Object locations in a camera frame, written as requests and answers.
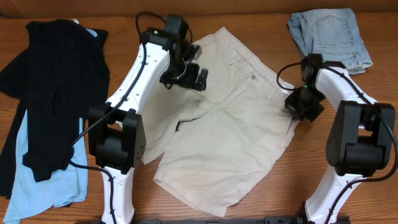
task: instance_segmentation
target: blue denim jeans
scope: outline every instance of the blue denim jeans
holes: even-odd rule
[[[373,64],[351,9],[293,13],[287,25],[303,57],[322,54],[324,60],[343,62],[350,74],[363,73]]]

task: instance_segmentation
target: cable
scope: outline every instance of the cable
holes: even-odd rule
[[[347,77],[345,77],[344,74],[342,74],[342,73],[340,73],[340,72],[337,72],[336,70],[334,70],[334,69],[332,69],[332,68],[330,68],[330,67],[327,67],[327,66],[323,66],[323,68],[325,68],[325,69],[327,69],[327,70],[329,70],[329,71],[331,71],[331,72],[334,72],[334,73],[336,73],[337,75],[339,75],[339,76],[340,76],[341,78],[343,78],[346,82],[348,82],[348,84],[353,88],[353,90],[355,91],[355,93],[358,94],[358,96],[359,96],[364,102],[366,102],[366,103],[369,104],[369,105],[373,105],[366,97],[364,97],[364,93],[361,93],[361,92],[357,89],[357,87],[353,84],[353,82],[351,82],[351,80],[349,80]],[[365,183],[365,182],[380,182],[380,181],[386,180],[386,179],[390,178],[390,177],[394,174],[394,172],[396,171],[396,169],[397,169],[397,153],[398,153],[398,152],[397,152],[397,139],[395,138],[394,133],[392,132],[390,126],[388,126],[388,124],[386,123],[386,121],[384,121],[383,118],[381,117],[381,114],[380,114],[380,112],[376,109],[376,107],[375,107],[375,106],[372,106],[372,108],[373,108],[373,111],[375,112],[376,116],[379,118],[379,120],[381,121],[381,123],[382,123],[382,124],[384,125],[384,127],[387,129],[387,132],[389,133],[390,138],[391,138],[391,141],[392,141],[392,143],[393,143],[393,145],[394,145],[394,151],[395,151],[395,161],[394,161],[394,165],[392,166],[392,169],[390,170],[390,172],[389,172],[388,174],[382,176],[382,177],[372,178],[372,179],[354,180],[354,181],[351,181],[351,182],[347,183],[347,185],[343,188],[343,190],[341,190],[341,192],[338,194],[338,196],[336,197],[335,201],[333,202],[332,206],[330,207],[330,209],[329,209],[329,214],[328,214],[328,216],[327,216],[327,218],[326,218],[325,224],[329,224],[330,218],[331,218],[331,216],[333,215],[333,210],[335,209],[335,207],[336,207],[336,205],[337,205],[339,199],[344,195],[344,193],[345,193],[349,188],[352,187],[352,185],[358,184],[358,183]]]
[[[286,66],[283,67],[283,68],[278,72],[278,74],[276,75],[276,83],[278,83],[279,87],[281,87],[281,88],[284,89],[284,90],[295,91],[295,90],[300,90],[300,89],[303,88],[303,87],[298,87],[298,88],[286,88],[286,87],[282,86],[282,85],[280,84],[280,82],[279,82],[280,74],[281,74],[286,68],[290,68],[290,67],[295,66],[295,65],[301,65],[301,62],[296,62],[296,63],[291,63],[290,65],[286,65]]]
[[[140,42],[142,42],[142,41],[141,41],[141,30],[139,28],[138,20],[144,14],[147,14],[147,15],[150,15],[150,16],[154,16],[154,17],[162,20],[163,22],[165,22],[165,19],[163,19],[162,17],[158,16],[157,14],[154,14],[153,12],[140,12],[140,13],[138,13],[136,15],[136,28],[137,28],[137,31],[138,31],[138,35],[140,37]],[[72,148],[76,144],[76,142],[78,142],[79,139],[81,139],[85,134],[87,134],[94,127],[96,127],[97,125],[102,123],[105,119],[109,118],[124,103],[124,101],[127,99],[127,97],[129,96],[131,90],[134,88],[134,86],[138,82],[138,79],[141,76],[141,73],[144,70],[144,67],[145,67],[145,64],[146,64],[147,49],[146,49],[146,45],[145,44],[142,44],[142,49],[144,51],[144,58],[142,59],[141,67],[140,67],[140,69],[139,69],[139,71],[137,73],[137,76],[135,77],[135,79],[131,83],[130,87],[127,89],[126,93],[122,96],[122,98],[120,99],[119,103],[117,103],[109,112],[107,112],[104,116],[102,116],[100,119],[98,119],[94,124],[92,124],[86,130],[84,130],[81,134],[79,134],[79,136],[72,142]],[[112,174],[110,172],[108,172],[106,169],[102,169],[102,168],[98,168],[98,167],[83,166],[83,165],[76,164],[76,163],[74,163],[72,161],[69,161],[69,164],[74,166],[74,167],[76,167],[76,168],[100,171],[100,172],[105,173],[109,177],[109,181],[111,182],[110,194],[109,194],[109,197],[110,197],[109,206],[110,206],[110,209],[111,209],[110,214],[112,215],[113,223],[117,224],[116,216],[114,214],[114,209],[113,209],[113,190],[114,189],[113,189],[113,177],[112,177]]]

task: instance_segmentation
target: black garment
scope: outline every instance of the black garment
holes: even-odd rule
[[[78,118],[86,118],[91,106],[106,100],[109,70],[102,47],[108,33],[94,29],[98,34],[94,38],[67,20],[31,22],[26,28],[29,46],[0,73],[0,81],[5,80],[0,82],[0,91],[18,97],[23,90],[24,106],[29,111],[29,148],[22,163],[32,169],[39,182],[51,178],[53,171],[67,168],[73,156],[70,144],[78,136]],[[11,147],[4,146],[0,164]],[[14,169],[10,172],[14,175],[15,146],[12,151]],[[10,182],[2,181],[0,190],[5,185],[9,189]]]

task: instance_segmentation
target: beige fabric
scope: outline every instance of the beige fabric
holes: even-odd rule
[[[157,88],[144,112],[144,162],[165,152],[154,181],[192,208],[223,217],[271,170],[297,122],[276,74],[224,27],[196,44],[203,47],[196,63],[209,70],[207,89],[173,87],[170,95]],[[159,111],[167,113],[161,125]],[[175,132],[178,121],[189,122]]]

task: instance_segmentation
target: beige garment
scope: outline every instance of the beige garment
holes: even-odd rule
[[[143,118],[150,132],[144,162],[165,152],[154,181],[192,208],[223,217],[271,170],[297,122],[284,108],[288,94],[276,74],[224,27],[196,44],[203,53],[195,63],[209,70],[207,89],[152,95]],[[160,126],[153,117],[147,122],[155,111],[169,112]],[[188,122],[175,131],[178,121]]]

